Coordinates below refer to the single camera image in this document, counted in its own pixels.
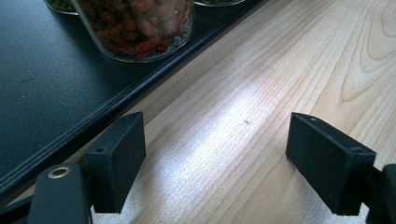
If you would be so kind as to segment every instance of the screw hole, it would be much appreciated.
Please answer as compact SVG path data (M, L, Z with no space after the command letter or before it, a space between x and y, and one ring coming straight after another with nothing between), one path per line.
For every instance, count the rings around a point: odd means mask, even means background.
M99 148L96 149L96 152L97 152L97 153L102 153L102 152L104 152L105 150L106 150L105 147L99 147Z
M49 172L49 178L57 179L57 178L64 177L64 176L66 176L69 173L70 173L70 168L69 167L67 167L67 166L59 167L59 168Z

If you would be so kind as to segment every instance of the light wood surface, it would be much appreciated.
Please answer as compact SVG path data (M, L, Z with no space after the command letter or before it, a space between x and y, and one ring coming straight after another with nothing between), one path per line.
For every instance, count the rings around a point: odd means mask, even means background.
M396 162L396 1L274 0L163 83L122 213L94 223L364 223L338 217L286 159L290 113Z

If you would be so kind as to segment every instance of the black tray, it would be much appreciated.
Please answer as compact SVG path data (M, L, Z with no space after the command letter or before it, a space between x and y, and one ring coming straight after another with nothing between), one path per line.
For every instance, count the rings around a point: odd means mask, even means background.
M195 6L176 53L121 63L93 44L78 16L42 1L0 3L0 206L64 161L267 0Z

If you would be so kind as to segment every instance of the black clamp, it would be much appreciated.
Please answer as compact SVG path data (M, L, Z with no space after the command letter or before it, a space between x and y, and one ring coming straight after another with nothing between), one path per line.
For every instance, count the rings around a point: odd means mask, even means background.
M42 172L33 197L0 211L1 223L92 223L97 213L120 213L146 157L143 114L116 120L84 153L81 165Z
M378 171L370 148L298 113L291 114L286 155L334 214L356 216L365 203L367 223L396 223L396 164Z

